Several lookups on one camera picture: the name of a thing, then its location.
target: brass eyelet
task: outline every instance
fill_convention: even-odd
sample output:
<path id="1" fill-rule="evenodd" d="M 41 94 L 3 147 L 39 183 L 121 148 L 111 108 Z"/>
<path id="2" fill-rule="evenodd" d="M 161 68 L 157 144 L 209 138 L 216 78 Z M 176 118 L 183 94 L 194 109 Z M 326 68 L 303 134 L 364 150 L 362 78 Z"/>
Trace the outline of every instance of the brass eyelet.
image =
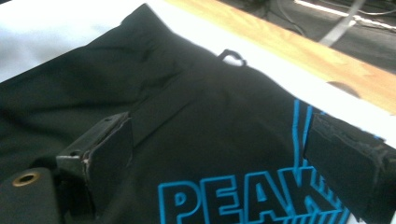
<path id="1" fill-rule="evenodd" d="M 36 182 L 38 178 L 40 178 L 40 173 L 38 172 L 26 173 L 14 179 L 14 181 L 12 181 L 12 185 L 16 188 L 23 187 Z"/>

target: cable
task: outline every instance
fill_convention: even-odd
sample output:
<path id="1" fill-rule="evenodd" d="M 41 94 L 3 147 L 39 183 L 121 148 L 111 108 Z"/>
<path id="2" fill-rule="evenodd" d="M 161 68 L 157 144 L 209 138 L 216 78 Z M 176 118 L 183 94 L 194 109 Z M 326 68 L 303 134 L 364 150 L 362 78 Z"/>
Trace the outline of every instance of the cable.
<path id="1" fill-rule="evenodd" d="M 335 42 L 337 42 L 341 36 L 344 35 L 344 33 L 350 28 L 350 23 L 353 21 L 354 16 L 358 11 L 361 9 L 361 7 L 364 5 L 364 2 L 366 0 L 355 0 L 353 3 L 352 7 L 350 7 L 350 10 L 348 11 L 347 17 L 343 18 L 340 22 L 338 22 L 331 30 L 329 33 L 327 33 L 320 41 L 320 44 L 323 44 L 325 46 L 331 46 Z"/>
<path id="2" fill-rule="evenodd" d="M 337 3 L 330 2 L 330 1 L 327 1 L 327 0 L 319 0 L 319 1 L 322 2 L 322 3 L 326 3 L 326 4 L 329 4 L 329 5 L 332 5 L 332 6 L 336 6 L 336 7 L 350 8 L 349 6 L 337 4 Z M 366 11 L 363 11 L 363 10 L 359 10 L 359 12 L 362 13 L 362 14 L 370 15 L 370 16 L 388 15 L 388 14 L 396 12 L 396 6 L 394 4 L 392 4 L 392 6 L 393 6 L 393 9 L 391 9 L 389 11 L 385 11 L 385 12 L 366 12 Z"/>
<path id="3" fill-rule="evenodd" d="M 289 14 L 285 11 L 283 8 L 282 4 L 280 3 L 282 0 L 276 0 L 277 8 L 279 8 L 279 11 L 282 13 L 282 15 L 290 22 L 294 28 L 304 37 L 306 37 L 305 31 L 303 28 L 301 28 L 299 25 L 297 25 L 294 20 L 289 16 Z"/>

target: metal grommet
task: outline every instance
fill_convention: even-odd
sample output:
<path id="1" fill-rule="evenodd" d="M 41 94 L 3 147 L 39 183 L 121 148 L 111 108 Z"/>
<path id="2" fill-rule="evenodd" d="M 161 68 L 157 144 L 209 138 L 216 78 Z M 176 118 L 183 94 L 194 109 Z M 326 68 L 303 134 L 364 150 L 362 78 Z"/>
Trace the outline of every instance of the metal grommet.
<path id="1" fill-rule="evenodd" d="M 38 172 L 26 173 L 14 179 L 14 181 L 12 181 L 12 185 L 16 188 L 23 187 L 36 182 L 38 178 L 40 178 L 40 173 Z"/>

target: loop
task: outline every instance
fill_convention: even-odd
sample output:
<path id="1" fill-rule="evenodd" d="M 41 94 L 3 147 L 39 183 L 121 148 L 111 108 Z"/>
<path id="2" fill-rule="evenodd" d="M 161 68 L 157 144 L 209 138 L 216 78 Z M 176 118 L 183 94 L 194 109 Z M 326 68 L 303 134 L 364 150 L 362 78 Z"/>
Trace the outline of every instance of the loop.
<path id="1" fill-rule="evenodd" d="M 225 50 L 218 56 L 218 58 L 220 58 L 222 61 L 224 61 L 224 59 L 225 59 L 227 56 L 232 56 L 232 57 L 235 58 L 236 60 L 241 61 L 241 62 L 242 62 L 242 65 L 241 65 L 241 66 L 246 66 L 246 65 L 248 64 L 247 61 L 246 61 L 245 59 L 243 59 L 242 56 L 241 56 L 239 53 L 237 53 L 237 52 L 235 52 L 235 51 L 233 51 L 233 50 L 230 50 L 230 49 L 225 49 Z"/>

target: wooden surface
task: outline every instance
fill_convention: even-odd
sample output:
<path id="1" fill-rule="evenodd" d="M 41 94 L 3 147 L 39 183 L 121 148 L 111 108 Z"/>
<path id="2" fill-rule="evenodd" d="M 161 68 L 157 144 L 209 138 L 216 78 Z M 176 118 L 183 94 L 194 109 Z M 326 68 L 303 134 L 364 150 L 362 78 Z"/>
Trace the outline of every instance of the wooden surface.
<path id="1" fill-rule="evenodd" d="M 215 0 L 165 0 L 396 115 L 396 75 Z"/>

